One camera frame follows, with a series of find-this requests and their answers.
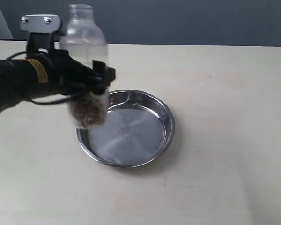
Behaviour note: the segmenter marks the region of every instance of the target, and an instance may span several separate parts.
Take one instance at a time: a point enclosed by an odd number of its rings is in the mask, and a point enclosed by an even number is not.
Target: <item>white table surface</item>
[[[25,48],[0,41],[0,59]],[[135,169],[95,162],[67,108],[0,114],[0,225],[281,225],[281,48],[110,45],[111,89],[173,111],[176,135]]]

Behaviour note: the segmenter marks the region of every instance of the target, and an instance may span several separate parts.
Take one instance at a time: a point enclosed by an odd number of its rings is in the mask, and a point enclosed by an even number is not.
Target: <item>plastic bottle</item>
[[[95,24],[93,8],[85,4],[70,5],[70,22],[67,33],[60,41],[60,48],[92,68],[92,60],[108,64],[108,47],[101,29]]]

